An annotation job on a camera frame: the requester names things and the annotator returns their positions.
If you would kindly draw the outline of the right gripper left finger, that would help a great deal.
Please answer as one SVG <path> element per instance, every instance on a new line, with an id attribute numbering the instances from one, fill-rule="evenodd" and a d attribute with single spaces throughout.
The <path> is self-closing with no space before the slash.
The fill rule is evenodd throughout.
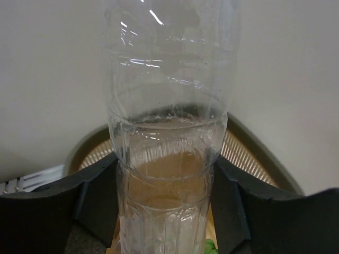
<path id="1" fill-rule="evenodd" d="M 117 157 L 1 196 L 1 253 L 105 253 L 118 217 Z"/>

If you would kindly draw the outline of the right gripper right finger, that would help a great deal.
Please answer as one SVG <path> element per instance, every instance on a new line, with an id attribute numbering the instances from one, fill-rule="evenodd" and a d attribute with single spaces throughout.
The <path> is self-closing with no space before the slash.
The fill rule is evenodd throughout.
<path id="1" fill-rule="evenodd" d="M 220 253 L 338 253 L 338 189 L 298 195 L 224 157 L 214 172 L 211 207 Z"/>

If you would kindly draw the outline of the green plastic bottle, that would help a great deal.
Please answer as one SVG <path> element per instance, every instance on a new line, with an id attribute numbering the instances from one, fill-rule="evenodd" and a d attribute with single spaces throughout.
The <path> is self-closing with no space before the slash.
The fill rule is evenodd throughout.
<path id="1" fill-rule="evenodd" d="M 218 249 L 212 239 L 206 240 L 204 254 L 218 254 Z"/>

